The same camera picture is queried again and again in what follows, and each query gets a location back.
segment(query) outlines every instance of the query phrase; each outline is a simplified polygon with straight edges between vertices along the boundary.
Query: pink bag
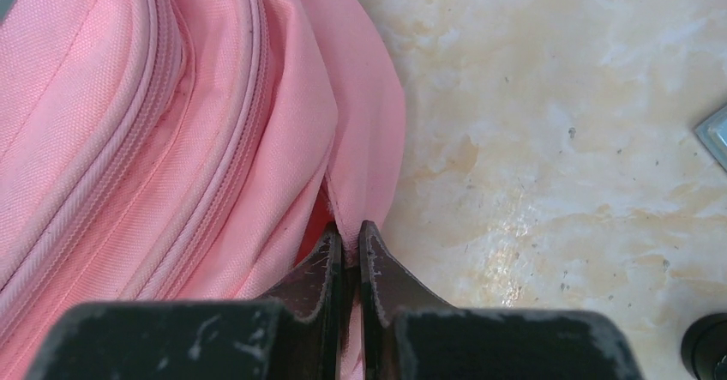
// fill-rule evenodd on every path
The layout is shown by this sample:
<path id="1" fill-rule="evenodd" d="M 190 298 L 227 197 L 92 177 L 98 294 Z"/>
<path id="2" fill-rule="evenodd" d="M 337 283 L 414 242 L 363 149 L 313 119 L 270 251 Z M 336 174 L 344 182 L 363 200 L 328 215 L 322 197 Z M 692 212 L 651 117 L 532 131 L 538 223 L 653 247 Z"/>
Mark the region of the pink bag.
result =
<path id="1" fill-rule="evenodd" d="M 252 298 L 389 209 L 404 100 L 356 0 L 15 0 L 0 47 L 3 378 L 72 305 Z"/>

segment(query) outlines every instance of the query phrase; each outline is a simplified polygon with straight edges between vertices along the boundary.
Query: marble surface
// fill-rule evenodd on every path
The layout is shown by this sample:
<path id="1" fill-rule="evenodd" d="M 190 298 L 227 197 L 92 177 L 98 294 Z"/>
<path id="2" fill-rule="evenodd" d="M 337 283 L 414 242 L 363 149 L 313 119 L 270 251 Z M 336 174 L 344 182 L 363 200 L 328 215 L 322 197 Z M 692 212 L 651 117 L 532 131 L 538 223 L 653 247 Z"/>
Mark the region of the marble surface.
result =
<path id="1" fill-rule="evenodd" d="M 391 251 L 466 307 L 588 309 L 646 378 L 727 310 L 727 0 L 360 0 L 407 94 Z"/>

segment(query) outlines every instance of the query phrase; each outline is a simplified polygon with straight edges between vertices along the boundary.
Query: black round object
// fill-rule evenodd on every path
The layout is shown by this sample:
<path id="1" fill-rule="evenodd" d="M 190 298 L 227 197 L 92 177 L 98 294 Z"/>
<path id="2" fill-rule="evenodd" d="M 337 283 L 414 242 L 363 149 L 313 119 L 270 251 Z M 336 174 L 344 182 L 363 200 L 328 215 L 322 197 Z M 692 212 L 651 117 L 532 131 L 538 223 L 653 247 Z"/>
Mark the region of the black round object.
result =
<path id="1" fill-rule="evenodd" d="M 682 338 L 682 362 L 698 380 L 727 380 L 727 313 L 689 326 Z"/>

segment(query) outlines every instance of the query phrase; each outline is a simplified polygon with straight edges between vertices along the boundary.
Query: pink fabric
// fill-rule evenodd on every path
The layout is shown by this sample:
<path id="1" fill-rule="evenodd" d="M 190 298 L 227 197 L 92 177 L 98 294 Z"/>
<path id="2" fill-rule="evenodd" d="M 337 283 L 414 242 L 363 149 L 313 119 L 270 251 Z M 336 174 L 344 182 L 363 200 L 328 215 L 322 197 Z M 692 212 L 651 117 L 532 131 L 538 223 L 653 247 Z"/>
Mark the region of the pink fabric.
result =
<path id="1" fill-rule="evenodd" d="M 18 0 L 0 47 L 3 378 L 80 302 L 265 292 L 321 193 L 348 262 L 391 205 L 403 94 L 356 0 Z"/>

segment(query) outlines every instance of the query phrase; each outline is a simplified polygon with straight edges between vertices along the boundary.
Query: pink zipper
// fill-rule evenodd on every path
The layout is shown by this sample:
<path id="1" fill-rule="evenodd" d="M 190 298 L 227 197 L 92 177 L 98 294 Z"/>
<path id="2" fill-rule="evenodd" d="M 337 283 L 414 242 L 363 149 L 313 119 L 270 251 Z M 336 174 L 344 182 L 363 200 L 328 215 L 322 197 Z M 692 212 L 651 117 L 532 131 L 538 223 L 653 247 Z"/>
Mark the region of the pink zipper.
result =
<path id="1" fill-rule="evenodd" d="M 96 218 L 165 111 L 183 72 L 183 45 L 171 0 L 147 0 L 147 5 L 149 50 L 139 91 L 112 139 L 0 292 L 0 343 L 37 301 Z"/>
<path id="2" fill-rule="evenodd" d="M 201 258 L 209 250 L 214 236 L 226 221 L 225 213 L 237 199 L 252 164 L 260 141 L 264 121 L 269 113 L 269 67 L 267 21 L 262 0 L 249 0 L 253 55 L 247 93 L 237 112 L 237 123 L 231 134 L 220 169 L 214 174 L 188 223 L 165 254 L 147 283 L 135 296 L 137 299 L 174 299 L 192 275 Z"/>

